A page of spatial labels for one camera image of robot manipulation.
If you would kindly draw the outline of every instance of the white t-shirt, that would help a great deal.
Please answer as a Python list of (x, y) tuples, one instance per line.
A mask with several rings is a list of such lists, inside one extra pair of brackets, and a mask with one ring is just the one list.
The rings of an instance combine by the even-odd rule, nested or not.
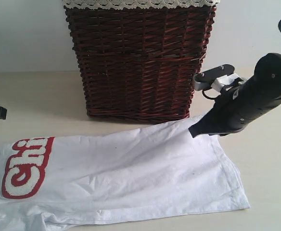
[(0, 231), (249, 208), (239, 171), (217, 136), (190, 135), (198, 119), (0, 146)]

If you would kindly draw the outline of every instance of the wrinkled fabric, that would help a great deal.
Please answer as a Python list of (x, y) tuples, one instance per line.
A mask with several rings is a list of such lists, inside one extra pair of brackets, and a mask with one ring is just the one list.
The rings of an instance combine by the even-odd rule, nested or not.
[(198, 120), (0, 146), (0, 231), (249, 208), (239, 171), (217, 136), (190, 135)]

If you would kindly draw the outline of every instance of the wicker basket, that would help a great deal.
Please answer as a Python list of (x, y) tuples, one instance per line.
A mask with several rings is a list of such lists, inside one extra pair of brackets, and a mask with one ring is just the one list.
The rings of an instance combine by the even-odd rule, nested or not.
[(166, 122), (189, 117), (215, 7), (65, 7), (91, 117)]

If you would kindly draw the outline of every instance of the beige table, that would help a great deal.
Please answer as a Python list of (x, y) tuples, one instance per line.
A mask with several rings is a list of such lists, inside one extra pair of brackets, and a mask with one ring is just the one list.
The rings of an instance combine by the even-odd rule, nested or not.
[[(250, 76), (252, 69), (238, 71)], [(98, 135), (147, 125), (110, 123), (87, 118), (79, 73), (0, 74), (0, 144), (41, 136)], [(213, 105), (195, 95), (192, 115)], [(251, 209), (182, 216), (71, 231), (281, 231), (281, 106), (243, 132), (220, 138), (228, 157), (239, 167)]]

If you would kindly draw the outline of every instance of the white lace trim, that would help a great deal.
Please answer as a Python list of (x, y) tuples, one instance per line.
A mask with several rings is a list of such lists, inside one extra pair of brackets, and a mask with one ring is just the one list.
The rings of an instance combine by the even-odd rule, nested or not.
[(219, 3), (220, 0), (63, 0), (63, 2), (64, 6), (67, 8), (122, 10), (124, 8), (135, 9), (137, 7), (142, 9), (148, 9), (150, 7), (161, 9), (167, 7), (171, 9), (178, 6), (184, 8), (190, 6), (214, 6)]

